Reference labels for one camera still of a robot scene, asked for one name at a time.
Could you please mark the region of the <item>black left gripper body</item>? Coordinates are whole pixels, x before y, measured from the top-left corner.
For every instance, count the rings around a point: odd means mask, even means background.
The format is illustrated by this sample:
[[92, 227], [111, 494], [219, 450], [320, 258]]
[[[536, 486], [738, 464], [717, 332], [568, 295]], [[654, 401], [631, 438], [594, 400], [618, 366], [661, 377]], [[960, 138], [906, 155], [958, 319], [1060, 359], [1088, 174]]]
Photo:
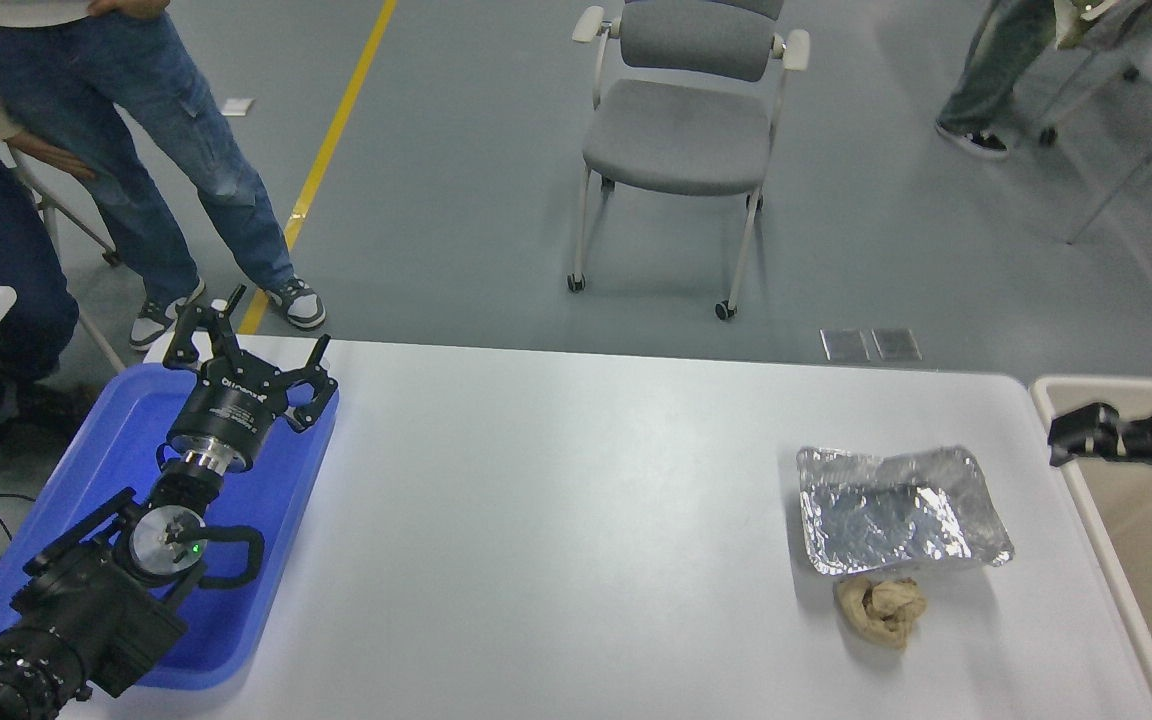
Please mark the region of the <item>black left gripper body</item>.
[[166, 445], [180, 457], [206, 457], [215, 473], [244, 473], [288, 409], [288, 388], [274, 365], [202, 365]]

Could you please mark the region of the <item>seated person's hand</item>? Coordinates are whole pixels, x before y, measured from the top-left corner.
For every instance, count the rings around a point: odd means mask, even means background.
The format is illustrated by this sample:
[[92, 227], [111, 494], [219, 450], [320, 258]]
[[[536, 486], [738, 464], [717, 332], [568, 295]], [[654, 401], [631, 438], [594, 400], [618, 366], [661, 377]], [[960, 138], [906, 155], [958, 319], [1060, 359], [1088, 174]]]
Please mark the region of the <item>seated person's hand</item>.
[[9, 149], [23, 152], [29, 158], [40, 160], [50, 167], [70, 174], [78, 181], [91, 181], [96, 177], [96, 173], [78, 156], [73, 154], [69, 150], [52, 145], [50, 141], [45, 141], [35, 132], [29, 132], [26, 129], [15, 132], [15, 135], [5, 138], [3, 142]]

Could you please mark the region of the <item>standing person's hand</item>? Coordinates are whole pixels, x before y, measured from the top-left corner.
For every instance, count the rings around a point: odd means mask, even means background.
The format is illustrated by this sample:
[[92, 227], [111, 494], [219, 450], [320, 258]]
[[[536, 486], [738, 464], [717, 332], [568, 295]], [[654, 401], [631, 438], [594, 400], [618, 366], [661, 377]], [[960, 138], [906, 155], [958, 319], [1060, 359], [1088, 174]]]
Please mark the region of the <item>standing person's hand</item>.
[[172, 5], [170, 0], [93, 0], [86, 6], [88, 15], [101, 17], [118, 13], [129, 18], [156, 20]]

